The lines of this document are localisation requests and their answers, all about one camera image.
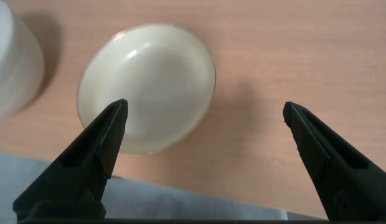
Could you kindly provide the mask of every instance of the white cup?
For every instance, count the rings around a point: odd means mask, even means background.
[[[37,95],[44,77],[44,57],[31,31],[0,1],[0,118]]]

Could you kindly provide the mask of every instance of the table surface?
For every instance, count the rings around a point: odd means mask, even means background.
[[[112,35],[173,23],[201,36],[217,68],[210,111],[172,148],[120,154],[115,175],[325,216],[290,130],[299,103],[386,171],[386,1],[8,1],[44,51],[38,99],[0,120],[0,151],[51,161],[82,131],[85,66]]]

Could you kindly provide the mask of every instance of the gray cloth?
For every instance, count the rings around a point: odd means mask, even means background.
[[[15,223],[13,201],[49,165],[0,152],[0,223]],[[102,202],[107,218],[287,220],[286,210],[219,199],[183,190],[112,178]]]

